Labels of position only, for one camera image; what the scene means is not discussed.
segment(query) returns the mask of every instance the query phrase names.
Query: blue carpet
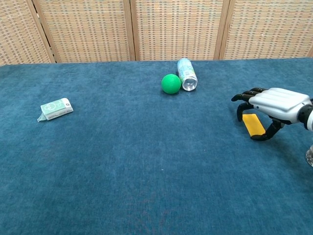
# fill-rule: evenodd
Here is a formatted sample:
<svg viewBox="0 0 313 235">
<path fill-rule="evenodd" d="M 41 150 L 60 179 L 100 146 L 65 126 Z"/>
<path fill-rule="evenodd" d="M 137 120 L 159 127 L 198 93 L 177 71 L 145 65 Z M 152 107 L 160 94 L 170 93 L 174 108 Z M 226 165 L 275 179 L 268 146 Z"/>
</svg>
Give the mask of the blue carpet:
<svg viewBox="0 0 313 235">
<path fill-rule="evenodd" d="M 197 89 L 167 95 L 176 64 L 0 67 L 0 234 L 312 234 L 313 133 L 252 141 L 230 100 L 253 87 L 313 97 L 313 59 L 194 61 Z M 63 97 L 74 112 L 38 123 Z"/>
</svg>

